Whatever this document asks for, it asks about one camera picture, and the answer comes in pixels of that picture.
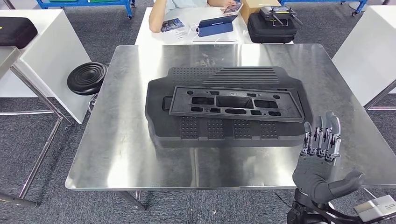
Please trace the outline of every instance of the white desk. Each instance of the white desk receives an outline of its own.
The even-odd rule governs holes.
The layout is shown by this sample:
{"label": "white desk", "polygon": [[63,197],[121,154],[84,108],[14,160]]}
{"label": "white desk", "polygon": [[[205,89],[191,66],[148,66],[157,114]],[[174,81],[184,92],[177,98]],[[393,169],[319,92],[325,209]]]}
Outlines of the white desk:
{"label": "white desk", "polygon": [[[38,35],[20,50],[15,67],[45,96],[55,97],[78,123],[82,123],[91,96],[73,93],[66,80],[73,69],[91,60],[64,11],[0,10],[0,16],[26,17],[32,21]],[[0,97],[36,95],[8,71],[0,78]]]}
{"label": "white desk", "polygon": [[[143,44],[244,44],[252,43],[249,37],[248,28],[243,21],[242,16],[239,14],[238,17],[233,21],[233,32],[222,33],[217,35],[196,37],[192,35],[192,38],[184,39],[181,42],[167,42],[161,33],[155,34],[149,29],[149,16],[152,7],[146,9],[143,21],[141,22],[140,30],[136,38],[135,45]],[[205,7],[205,8],[177,8],[171,10],[165,15],[164,21],[179,18],[181,22],[186,26],[198,25],[201,20],[207,20],[222,16],[222,11],[218,7]]]}
{"label": "white desk", "polygon": [[361,105],[368,107],[396,80],[395,52],[396,6],[369,6],[332,60]]}

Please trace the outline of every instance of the robot finger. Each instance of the robot finger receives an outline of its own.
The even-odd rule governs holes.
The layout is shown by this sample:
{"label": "robot finger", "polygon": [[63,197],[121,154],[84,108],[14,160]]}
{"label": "robot finger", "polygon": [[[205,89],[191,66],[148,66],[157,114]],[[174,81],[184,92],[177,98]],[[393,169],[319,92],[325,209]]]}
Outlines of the robot finger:
{"label": "robot finger", "polygon": [[341,144],[341,123],[339,118],[334,114],[329,117],[332,129],[330,132],[329,144],[327,145],[327,152],[325,160],[333,162],[335,158],[339,157],[338,151]]}
{"label": "robot finger", "polygon": [[312,127],[309,122],[304,123],[305,136],[303,149],[301,150],[301,155],[307,155],[312,148]]}
{"label": "robot finger", "polygon": [[317,151],[320,150],[322,147],[322,140],[323,140],[323,120],[322,116],[317,116],[315,120],[315,133],[313,134],[313,143],[312,143],[312,151],[311,154],[317,154]]}
{"label": "robot finger", "polygon": [[319,157],[326,157],[327,151],[330,147],[330,141],[332,138],[332,123],[331,119],[334,116],[333,111],[328,111],[326,112],[326,126],[325,130],[323,133],[323,142],[320,147],[320,150],[318,150],[318,156]]}

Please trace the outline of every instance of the cardboard box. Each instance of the cardboard box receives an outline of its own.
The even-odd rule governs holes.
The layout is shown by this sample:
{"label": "cardboard box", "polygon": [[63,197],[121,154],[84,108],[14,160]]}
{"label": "cardboard box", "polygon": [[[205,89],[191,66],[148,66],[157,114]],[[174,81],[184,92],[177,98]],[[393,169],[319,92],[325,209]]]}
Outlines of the cardboard box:
{"label": "cardboard box", "polygon": [[243,0],[243,6],[239,13],[243,20],[248,24],[250,14],[259,12],[260,8],[264,6],[280,6],[278,0]]}

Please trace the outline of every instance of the robotic hand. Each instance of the robotic hand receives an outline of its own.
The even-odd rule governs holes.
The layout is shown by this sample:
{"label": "robotic hand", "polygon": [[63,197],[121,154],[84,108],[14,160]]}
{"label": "robotic hand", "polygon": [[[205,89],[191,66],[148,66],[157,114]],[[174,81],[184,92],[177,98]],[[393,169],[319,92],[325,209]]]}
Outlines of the robotic hand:
{"label": "robotic hand", "polygon": [[332,182],[336,160],[340,156],[341,126],[338,117],[331,111],[326,113],[324,129],[322,124],[321,116],[316,119],[314,132],[309,122],[304,124],[304,144],[293,181],[298,190],[313,202],[325,204],[359,189],[364,174],[352,171],[343,180]]}
{"label": "robotic hand", "polygon": [[340,123],[333,112],[326,113],[326,126],[322,117],[316,119],[312,132],[306,122],[303,148],[293,173],[295,191],[288,224],[335,223],[361,224],[358,217],[346,216],[332,209],[329,202],[356,191],[363,182],[363,173],[352,171],[343,180],[334,181],[340,138]]}

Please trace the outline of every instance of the person's arm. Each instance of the person's arm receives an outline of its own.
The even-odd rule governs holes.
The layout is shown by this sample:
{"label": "person's arm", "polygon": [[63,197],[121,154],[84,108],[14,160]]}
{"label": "person's arm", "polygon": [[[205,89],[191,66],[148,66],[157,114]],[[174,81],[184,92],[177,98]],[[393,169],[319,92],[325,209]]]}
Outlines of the person's arm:
{"label": "person's arm", "polygon": [[161,31],[163,17],[165,16],[166,0],[156,0],[151,10],[148,24],[151,32],[159,33]]}
{"label": "person's arm", "polygon": [[234,0],[208,0],[208,4],[213,7],[227,7],[235,5],[236,2]]}

